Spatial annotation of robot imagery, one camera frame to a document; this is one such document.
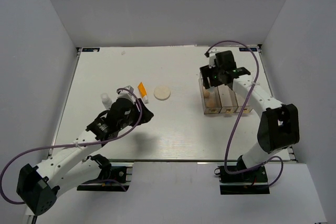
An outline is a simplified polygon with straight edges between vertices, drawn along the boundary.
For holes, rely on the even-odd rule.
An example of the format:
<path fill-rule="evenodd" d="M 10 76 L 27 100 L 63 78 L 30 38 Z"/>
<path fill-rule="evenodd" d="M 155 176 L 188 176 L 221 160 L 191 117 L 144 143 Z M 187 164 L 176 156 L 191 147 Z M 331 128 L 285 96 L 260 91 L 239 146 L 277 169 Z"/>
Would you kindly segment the round peach makeup sponge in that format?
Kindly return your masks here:
<path fill-rule="evenodd" d="M 206 105 L 207 108 L 214 108 L 214 107 L 216 107 L 216 103 L 212 99 L 207 100 L 206 103 L 205 103 L 205 105 Z"/>

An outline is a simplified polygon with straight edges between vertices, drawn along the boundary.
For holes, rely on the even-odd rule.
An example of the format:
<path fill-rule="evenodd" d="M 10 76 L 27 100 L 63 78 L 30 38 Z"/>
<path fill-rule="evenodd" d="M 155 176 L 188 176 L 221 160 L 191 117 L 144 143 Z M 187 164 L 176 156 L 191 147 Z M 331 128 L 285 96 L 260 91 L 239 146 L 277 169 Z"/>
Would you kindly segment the round beige powder puff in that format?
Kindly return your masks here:
<path fill-rule="evenodd" d="M 160 85 L 160 86 L 155 87 L 153 94 L 157 100 L 165 101 L 170 97 L 171 90 L 167 86 Z"/>

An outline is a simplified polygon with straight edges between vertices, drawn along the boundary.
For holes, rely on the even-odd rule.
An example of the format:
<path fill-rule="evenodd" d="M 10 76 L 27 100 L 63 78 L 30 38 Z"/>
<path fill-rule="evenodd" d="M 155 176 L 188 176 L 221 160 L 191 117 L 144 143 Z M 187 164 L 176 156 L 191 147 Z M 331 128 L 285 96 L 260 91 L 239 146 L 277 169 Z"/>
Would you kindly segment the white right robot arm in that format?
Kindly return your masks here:
<path fill-rule="evenodd" d="M 220 85 L 228 86 L 244 98 L 260 118 L 257 143 L 241 155 L 235 171 L 229 174 L 247 182 L 256 175 L 256 169 L 272 160 L 273 155 L 300 140 L 298 109 L 294 104 L 284 104 L 269 95 L 251 72 L 245 67 L 237 67 L 230 50 L 206 52 L 209 63 L 200 68 L 203 87 L 209 89 Z"/>

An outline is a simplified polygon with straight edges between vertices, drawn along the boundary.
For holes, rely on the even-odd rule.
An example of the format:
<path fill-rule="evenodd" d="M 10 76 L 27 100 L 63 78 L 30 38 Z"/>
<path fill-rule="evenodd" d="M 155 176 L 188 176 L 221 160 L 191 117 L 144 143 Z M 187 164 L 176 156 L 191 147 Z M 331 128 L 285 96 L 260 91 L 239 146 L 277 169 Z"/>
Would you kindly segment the white frosted cream jar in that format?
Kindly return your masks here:
<path fill-rule="evenodd" d="M 102 93 L 100 95 L 101 102 L 106 110 L 109 110 L 112 106 L 112 100 L 107 93 Z"/>

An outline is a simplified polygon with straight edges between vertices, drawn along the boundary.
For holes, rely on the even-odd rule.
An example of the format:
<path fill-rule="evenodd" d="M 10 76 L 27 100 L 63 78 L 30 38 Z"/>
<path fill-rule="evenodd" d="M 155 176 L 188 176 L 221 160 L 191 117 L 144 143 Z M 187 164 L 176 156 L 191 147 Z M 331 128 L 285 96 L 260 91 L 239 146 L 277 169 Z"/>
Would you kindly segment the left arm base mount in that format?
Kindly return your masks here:
<path fill-rule="evenodd" d="M 111 163 L 91 183 L 85 182 L 77 191 L 126 192 L 132 180 L 133 163 Z"/>

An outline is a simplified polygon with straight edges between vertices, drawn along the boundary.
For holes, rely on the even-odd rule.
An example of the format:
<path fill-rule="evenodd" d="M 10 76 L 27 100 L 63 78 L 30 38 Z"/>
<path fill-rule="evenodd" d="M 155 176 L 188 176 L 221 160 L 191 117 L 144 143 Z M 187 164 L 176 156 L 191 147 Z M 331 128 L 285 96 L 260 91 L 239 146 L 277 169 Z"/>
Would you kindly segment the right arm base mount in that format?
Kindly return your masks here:
<path fill-rule="evenodd" d="M 270 194 L 266 169 L 262 166 L 254 171 L 229 174 L 224 166 L 214 170 L 219 178 L 221 195 L 268 195 Z"/>

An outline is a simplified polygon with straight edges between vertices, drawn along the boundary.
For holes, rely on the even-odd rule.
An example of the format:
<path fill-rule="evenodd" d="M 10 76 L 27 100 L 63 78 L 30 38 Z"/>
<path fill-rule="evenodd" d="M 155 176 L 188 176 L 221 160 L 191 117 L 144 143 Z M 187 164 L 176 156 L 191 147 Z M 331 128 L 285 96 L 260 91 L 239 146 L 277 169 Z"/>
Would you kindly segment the gourd-shaped peach makeup sponge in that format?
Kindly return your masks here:
<path fill-rule="evenodd" d="M 210 92 L 207 91 L 207 90 L 204 90 L 203 95 L 204 95 L 205 98 L 208 98 L 210 96 Z"/>

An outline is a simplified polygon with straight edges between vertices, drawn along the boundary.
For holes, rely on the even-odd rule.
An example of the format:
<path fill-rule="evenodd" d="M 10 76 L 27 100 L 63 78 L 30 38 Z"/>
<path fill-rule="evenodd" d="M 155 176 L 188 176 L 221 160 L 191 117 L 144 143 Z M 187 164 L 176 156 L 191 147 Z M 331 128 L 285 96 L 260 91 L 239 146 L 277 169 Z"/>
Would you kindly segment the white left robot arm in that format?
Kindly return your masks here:
<path fill-rule="evenodd" d="M 74 140 L 53 157 L 35 165 L 25 165 L 19 172 L 17 194 L 33 212 L 47 212 L 65 192 L 90 180 L 104 182 L 110 178 L 108 159 L 92 155 L 116 138 L 125 127 L 148 123 L 154 114 L 139 101 L 119 97 L 109 110 L 101 112 Z"/>

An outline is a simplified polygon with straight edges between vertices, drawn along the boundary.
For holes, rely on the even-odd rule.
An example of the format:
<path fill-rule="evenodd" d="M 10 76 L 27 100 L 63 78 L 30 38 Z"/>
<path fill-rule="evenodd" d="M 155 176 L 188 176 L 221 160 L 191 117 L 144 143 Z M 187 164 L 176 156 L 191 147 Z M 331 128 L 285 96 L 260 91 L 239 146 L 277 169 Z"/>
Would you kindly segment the orange sunscreen tube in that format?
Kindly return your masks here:
<path fill-rule="evenodd" d="M 140 82 L 139 85 L 138 85 L 138 91 L 140 93 L 140 96 L 141 96 L 141 99 L 142 99 L 143 103 L 145 103 L 145 104 L 148 103 L 149 102 L 148 94 L 147 94 L 146 89 L 145 89 L 142 82 Z"/>

